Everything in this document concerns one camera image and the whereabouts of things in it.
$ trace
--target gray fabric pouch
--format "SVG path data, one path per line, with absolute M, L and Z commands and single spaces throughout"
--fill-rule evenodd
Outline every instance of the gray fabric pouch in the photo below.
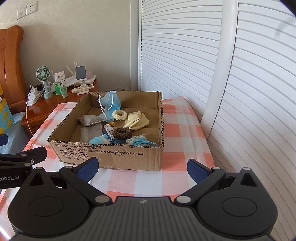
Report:
M 102 123 L 80 128 L 80 142 L 89 143 L 91 139 L 102 136 Z
M 83 126 L 92 126 L 104 121 L 101 117 L 96 115 L 83 115 L 82 117 L 78 118 L 78 120 Z

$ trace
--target remote control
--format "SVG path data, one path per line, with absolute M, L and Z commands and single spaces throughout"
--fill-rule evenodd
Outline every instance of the remote control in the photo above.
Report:
M 93 87 L 94 87 L 94 85 L 82 85 L 80 87 L 72 89 L 72 93 L 86 91 L 86 90 L 92 89 Z

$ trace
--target small green bottle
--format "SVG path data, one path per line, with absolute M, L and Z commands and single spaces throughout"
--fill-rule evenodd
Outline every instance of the small green bottle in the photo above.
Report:
M 68 97 L 67 87 L 66 87 L 65 80 L 60 80 L 60 82 L 59 82 L 59 89 L 60 89 L 60 92 L 61 92 L 63 98 Z
M 54 89 L 55 89 L 56 95 L 61 94 L 61 90 L 59 88 L 59 83 L 58 82 L 54 82 Z

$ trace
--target blue gripper pad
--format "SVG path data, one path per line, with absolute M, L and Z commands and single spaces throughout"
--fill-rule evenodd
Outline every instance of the blue gripper pad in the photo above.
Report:
M 97 174 L 99 170 L 99 161 L 97 158 L 92 157 L 74 169 L 76 169 L 76 175 L 88 183 L 95 174 Z
M 0 135 L 0 146 L 5 146 L 8 143 L 8 136 L 6 134 Z
M 197 184 L 212 174 L 212 170 L 210 168 L 194 159 L 190 159 L 187 162 L 187 172 Z

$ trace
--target checkered tablecloth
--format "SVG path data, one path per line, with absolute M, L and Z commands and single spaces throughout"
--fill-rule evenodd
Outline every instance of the checkered tablecloth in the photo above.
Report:
M 55 127 L 74 108 L 76 103 L 59 104 L 34 134 L 25 150 L 44 146 L 47 158 L 34 167 L 58 171 L 62 163 L 49 146 L 47 139 Z M 200 123 L 184 97 L 163 100 L 165 145 L 160 171 L 132 171 L 99 168 L 90 184 L 113 200 L 117 196 L 170 196 L 172 200 L 196 183 L 186 171 L 191 158 L 213 167 L 214 161 Z M 0 235 L 8 240 L 14 232 L 7 218 L 7 209 L 18 188 L 3 190 L 0 195 Z

